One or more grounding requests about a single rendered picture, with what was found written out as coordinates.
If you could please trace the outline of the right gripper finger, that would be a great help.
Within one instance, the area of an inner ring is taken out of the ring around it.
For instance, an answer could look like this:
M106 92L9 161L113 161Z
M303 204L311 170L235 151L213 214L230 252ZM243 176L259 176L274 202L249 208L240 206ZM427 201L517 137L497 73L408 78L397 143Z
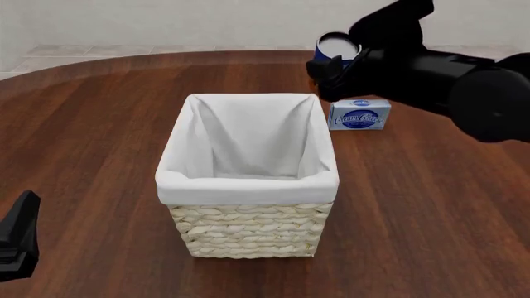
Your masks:
M359 19L348 36L362 46L424 46L420 20L433 12L433 0L397 0Z
M315 55L306 62L306 73L315 93L328 103L373 94L369 76L372 71L367 61L370 49L360 51L353 59L342 55L332 58Z

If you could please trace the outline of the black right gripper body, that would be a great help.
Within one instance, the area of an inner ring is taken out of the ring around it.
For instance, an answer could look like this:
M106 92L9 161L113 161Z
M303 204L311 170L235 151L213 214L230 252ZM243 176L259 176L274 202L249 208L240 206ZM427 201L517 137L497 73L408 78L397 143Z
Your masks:
M351 96L379 96L399 103L426 103L425 79L413 69L424 54L419 26L353 26L351 41L363 47L351 67Z

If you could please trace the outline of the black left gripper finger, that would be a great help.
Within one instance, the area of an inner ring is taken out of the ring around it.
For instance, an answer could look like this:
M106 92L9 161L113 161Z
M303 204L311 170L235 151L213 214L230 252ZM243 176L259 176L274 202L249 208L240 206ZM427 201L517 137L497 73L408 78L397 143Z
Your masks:
M0 248L37 248L36 221L41 198L25 190L0 221Z

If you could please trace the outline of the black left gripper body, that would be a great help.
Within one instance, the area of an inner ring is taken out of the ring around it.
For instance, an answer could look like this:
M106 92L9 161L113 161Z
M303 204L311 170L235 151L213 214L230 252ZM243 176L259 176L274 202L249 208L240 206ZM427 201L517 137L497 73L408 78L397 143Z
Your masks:
M33 275L39 261L36 238L10 243L0 238L0 279L27 279Z

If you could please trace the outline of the blue tin with white top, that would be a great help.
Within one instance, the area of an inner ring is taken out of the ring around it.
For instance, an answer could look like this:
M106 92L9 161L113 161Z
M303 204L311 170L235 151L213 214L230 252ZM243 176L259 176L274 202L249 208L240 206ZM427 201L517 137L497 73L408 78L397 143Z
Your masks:
M330 31L317 39L313 59L329 61L336 56L341 56L342 66L346 68L362 50L360 44L355 44L350 40L349 34L342 31Z

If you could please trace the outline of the white woven basket, cloth liner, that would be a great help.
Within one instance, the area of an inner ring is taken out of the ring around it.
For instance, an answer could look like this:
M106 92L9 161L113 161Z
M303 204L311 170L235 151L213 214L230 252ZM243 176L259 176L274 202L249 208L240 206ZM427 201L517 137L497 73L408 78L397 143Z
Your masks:
M314 94L192 94L155 181L193 257L313 257L340 178Z

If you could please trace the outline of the blue-white cream cheese box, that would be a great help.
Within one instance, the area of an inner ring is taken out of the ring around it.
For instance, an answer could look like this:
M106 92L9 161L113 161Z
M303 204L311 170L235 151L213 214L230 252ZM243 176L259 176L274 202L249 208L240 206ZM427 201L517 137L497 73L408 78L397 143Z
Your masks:
M383 130L391 104L385 99L345 99L330 105L331 131Z

